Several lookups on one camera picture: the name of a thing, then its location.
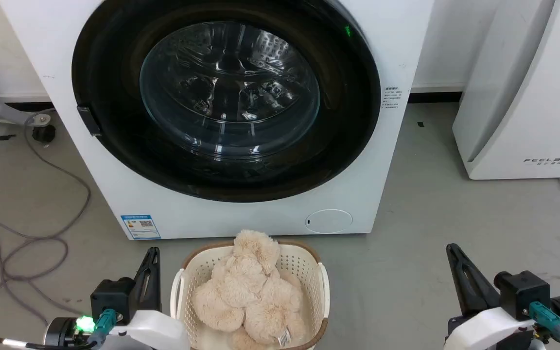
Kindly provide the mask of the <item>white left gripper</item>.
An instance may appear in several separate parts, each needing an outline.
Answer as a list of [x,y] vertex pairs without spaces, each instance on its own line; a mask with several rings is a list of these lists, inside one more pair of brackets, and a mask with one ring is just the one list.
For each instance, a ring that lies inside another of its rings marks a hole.
[[[136,314],[107,336],[109,350],[189,350],[185,324],[162,313],[160,249],[149,248],[135,276]],[[147,306],[144,309],[147,294]]]

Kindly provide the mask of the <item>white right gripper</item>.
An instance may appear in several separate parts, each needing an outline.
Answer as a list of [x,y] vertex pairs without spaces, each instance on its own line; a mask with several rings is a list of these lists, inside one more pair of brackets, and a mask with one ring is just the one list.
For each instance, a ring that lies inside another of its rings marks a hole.
[[445,248],[463,317],[474,317],[456,327],[444,343],[445,350],[488,350],[533,319],[517,320],[498,308],[500,295],[458,244]]

